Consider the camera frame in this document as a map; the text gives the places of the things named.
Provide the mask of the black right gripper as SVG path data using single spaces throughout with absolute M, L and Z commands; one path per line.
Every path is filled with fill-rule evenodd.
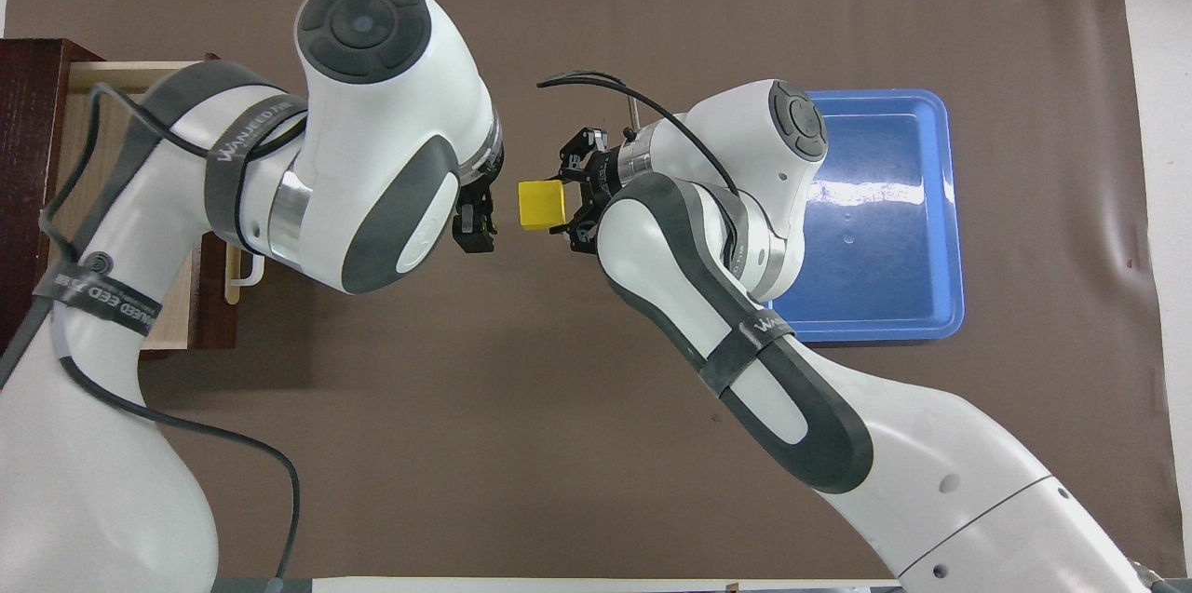
M 575 138 L 561 148 L 561 167 L 557 179 L 561 183 L 581 184 L 582 206 L 563 220 L 563 199 L 548 203 L 548 229 L 551 234 L 566 234 L 571 251 L 596 254 L 600 217 L 617 193 L 631 179 L 651 168 L 650 140 L 638 134 L 622 146 L 607 149 L 608 135 L 604 129 L 583 128 Z

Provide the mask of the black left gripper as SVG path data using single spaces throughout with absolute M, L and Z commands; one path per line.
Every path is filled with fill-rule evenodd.
M 493 252 L 493 194 L 490 179 L 477 179 L 460 189 L 453 239 L 464 253 Z

